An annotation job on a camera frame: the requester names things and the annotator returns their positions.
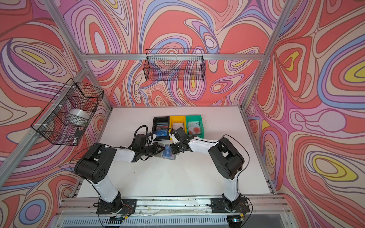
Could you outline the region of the blue credit card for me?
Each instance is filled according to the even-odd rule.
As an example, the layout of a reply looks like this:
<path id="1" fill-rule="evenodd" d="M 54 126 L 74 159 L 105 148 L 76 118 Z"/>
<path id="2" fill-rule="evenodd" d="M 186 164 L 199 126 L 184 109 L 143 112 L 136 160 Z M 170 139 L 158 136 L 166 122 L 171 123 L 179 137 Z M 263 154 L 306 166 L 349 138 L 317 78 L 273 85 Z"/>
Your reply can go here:
<path id="1" fill-rule="evenodd" d="M 173 160 L 175 157 L 172 153 L 172 149 L 170 145 L 165 145 L 164 150 L 162 152 L 162 158 Z"/>

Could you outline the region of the grey card holder wallet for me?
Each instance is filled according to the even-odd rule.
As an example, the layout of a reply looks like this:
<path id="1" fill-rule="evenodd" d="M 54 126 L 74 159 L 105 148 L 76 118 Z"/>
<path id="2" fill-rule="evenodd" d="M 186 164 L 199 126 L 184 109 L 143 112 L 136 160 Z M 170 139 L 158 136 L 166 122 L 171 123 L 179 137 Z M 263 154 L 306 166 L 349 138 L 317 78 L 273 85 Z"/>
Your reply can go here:
<path id="1" fill-rule="evenodd" d="M 176 160 L 176 155 L 173 154 L 172 148 L 169 144 L 160 145 L 163 147 L 163 150 L 159 152 L 157 155 L 154 155 L 154 158 L 161 158 L 167 160 Z"/>

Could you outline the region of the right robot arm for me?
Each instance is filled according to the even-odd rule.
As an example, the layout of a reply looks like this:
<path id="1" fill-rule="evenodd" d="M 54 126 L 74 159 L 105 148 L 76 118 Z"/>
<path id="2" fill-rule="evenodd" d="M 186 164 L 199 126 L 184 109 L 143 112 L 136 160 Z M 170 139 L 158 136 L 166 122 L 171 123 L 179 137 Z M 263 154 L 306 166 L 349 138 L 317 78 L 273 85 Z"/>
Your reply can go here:
<path id="1" fill-rule="evenodd" d="M 243 171 L 245 160 L 241 153 L 226 137 L 219 140 L 202 139 L 189 136 L 181 127 L 170 131 L 173 144 L 170 145 L 173 154 L 203 153 L 210 156 L 218 173 L 224 178 L 224 191 L 220 210 L 234 211 L 240 203 L 239 174 Z"/>

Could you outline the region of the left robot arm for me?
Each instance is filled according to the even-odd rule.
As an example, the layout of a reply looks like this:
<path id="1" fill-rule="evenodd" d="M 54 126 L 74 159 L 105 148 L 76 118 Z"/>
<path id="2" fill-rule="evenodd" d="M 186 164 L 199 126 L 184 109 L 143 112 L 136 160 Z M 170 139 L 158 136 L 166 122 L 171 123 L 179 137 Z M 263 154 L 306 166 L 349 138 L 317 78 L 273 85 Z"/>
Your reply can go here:
<path id="1" fill-rule="evenodd" d="M 114 187 L 108 172 L 114 160 L 137 162 L 147 160 L 164 151 L 157 142 L 151 143 L 147 136 L 137 135 L 131 145 L 110 146 L 103 143 L 93 144 L 75 165 L 74 172 L 88 181 L 98 193 L 98 211 L 116 214 L 122 210 L 121 193 Z"/>

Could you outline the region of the blue card in bin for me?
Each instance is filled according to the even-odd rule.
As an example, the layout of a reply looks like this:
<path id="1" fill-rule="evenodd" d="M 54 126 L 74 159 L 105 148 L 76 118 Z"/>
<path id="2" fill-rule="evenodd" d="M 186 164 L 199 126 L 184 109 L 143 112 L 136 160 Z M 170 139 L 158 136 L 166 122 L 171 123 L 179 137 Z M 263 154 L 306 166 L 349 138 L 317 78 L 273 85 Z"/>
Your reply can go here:
<path id="1" fill-rule="evenodd" d="M 156 131 L 155 135 L 156 135 L 155 140 L 157 140 L 157 141 L 164 141 L 164 140 L 169 140 L 170 139 L 168 130 Z"/>

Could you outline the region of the green plastic bin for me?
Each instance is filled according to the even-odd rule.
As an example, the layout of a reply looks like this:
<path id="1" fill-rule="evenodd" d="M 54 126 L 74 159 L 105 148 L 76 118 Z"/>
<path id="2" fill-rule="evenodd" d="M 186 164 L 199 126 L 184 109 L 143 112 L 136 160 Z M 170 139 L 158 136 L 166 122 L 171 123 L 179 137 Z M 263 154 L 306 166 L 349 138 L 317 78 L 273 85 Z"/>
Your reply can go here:
<path id="1" fill-rule="evenodd" d="M 201 115 L 190 115 L 185 117 L 187 134 L 204 138 L 204 126 Z"/>

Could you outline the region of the yellow plastic bin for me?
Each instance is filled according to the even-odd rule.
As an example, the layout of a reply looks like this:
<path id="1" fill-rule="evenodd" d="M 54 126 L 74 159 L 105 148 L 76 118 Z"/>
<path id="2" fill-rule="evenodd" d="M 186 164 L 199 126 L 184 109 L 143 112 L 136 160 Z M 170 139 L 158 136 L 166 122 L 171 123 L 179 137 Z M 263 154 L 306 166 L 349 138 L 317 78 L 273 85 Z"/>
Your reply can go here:
<path id="1" fill-rule="evenodd" d="M 170 116 L 169 128 L 177 130 L 180 127 L 187 133 L 186 116 Z"/>

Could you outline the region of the black plastic bin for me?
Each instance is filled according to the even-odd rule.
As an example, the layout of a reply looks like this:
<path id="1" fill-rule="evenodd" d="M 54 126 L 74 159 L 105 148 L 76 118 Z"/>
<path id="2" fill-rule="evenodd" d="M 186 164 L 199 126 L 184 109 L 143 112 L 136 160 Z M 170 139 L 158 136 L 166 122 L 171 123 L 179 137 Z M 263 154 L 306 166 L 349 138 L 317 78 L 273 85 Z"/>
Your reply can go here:
<path id="1" fill-rule="evenodd" d="M 156 131 L 168 130 L 168 133 L 169 133 L 169 131 L 170 131 L 169 120 L 170 120 L 169 116 L 155 116 L 153 118 L 152 132 L 155 134 Z"/>

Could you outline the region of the white tape roll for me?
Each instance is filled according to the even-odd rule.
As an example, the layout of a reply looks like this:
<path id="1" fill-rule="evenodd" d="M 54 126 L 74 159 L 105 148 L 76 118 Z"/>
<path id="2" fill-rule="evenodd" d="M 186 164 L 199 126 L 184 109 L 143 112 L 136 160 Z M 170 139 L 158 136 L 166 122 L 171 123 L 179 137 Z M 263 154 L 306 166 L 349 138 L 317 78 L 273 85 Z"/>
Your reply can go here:
<path id="1" fill-rule="evenodd" d="M 86 120 L 88 120 L 90 118 L 90 115 L 81 109 L 74 108 L 74 109 L 71 109 L 68 113 L 71 115 L 74 115 L 76 117 L 86 119 Z"/>

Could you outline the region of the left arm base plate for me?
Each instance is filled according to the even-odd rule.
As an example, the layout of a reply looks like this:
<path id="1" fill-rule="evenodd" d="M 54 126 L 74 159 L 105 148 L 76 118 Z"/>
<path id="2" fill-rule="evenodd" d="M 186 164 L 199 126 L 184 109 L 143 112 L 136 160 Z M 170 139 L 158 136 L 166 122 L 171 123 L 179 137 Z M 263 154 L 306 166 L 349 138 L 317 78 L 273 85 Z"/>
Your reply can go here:
<path id="1" fill-rule="evenodd" d="M 116 199 L 113 202 L 105 202 L 99 199 L 97 205 L 98 215 L 131 215 L 135 213 L 137 199 Z"/>

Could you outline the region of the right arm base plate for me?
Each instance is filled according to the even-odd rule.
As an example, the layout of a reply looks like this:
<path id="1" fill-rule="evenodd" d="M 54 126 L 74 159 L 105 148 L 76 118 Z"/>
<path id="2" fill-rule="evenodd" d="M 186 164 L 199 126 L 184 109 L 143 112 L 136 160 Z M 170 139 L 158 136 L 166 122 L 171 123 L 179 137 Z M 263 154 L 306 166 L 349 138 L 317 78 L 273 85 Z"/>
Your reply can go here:
<path id="1" fill-rule="evenodd" d="M 213 213 L 249 213 L 250 205 L 248 199 L 239 197 L 235 201 L 229 201 L 225 197 L 211 198 L 210 204 L 207 205 Z"/>

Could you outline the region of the aluminium front rail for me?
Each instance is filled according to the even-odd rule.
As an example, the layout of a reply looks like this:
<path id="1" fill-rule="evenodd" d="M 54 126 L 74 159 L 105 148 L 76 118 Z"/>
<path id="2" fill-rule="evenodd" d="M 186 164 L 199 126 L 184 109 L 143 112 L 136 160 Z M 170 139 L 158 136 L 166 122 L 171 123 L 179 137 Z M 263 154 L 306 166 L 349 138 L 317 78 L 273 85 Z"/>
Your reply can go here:
<path id="1" fill-rule="evenodd" d="M 178 197 L 135 197 L 136 203 L 126 206 L 129 201 L 124 198 L 123 210 L 134 211 L 134 216 L 198 216 L 213 215 L 215 205 L 211 203 L 214 196 L 178 196 Z M 248 195 L 249 215 L 284 214 L 290 215 L 291 209 L 286 199 L 275 195 Z M 98 198 L 67 198 L 62 201 L 56 212 L 57 216 L 93 216 L 97 215 Z"/>

